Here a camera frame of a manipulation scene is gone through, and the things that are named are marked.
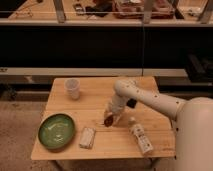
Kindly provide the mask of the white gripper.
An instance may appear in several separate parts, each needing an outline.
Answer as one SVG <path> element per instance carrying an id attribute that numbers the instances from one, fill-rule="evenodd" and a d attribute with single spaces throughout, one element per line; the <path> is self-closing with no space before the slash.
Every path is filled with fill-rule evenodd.
<path id="1" fill-rule="evenodd" d="M 104 120 L 113 115 L 115 116 L 113 125 L 116 125 L 122 117 L 120 114 L 124 111 L 125 106 L 126 101 L 124 98 L 113 97 L 109 101 L 107 108 L 104 112 Z"/>

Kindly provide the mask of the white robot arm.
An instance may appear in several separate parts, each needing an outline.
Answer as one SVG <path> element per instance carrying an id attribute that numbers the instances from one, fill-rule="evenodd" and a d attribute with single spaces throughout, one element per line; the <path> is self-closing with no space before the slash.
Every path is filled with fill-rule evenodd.
<path id="1" fill-rule="evenodd" d="M 190 100 L 148 91 L 135 80 L 117 80 L 114 95 L 104 113 L 104 124 L 114 125 L 130 99 L 160 112 L 176 122 L 174 171 L 213 171 L 213 99 Z"/>

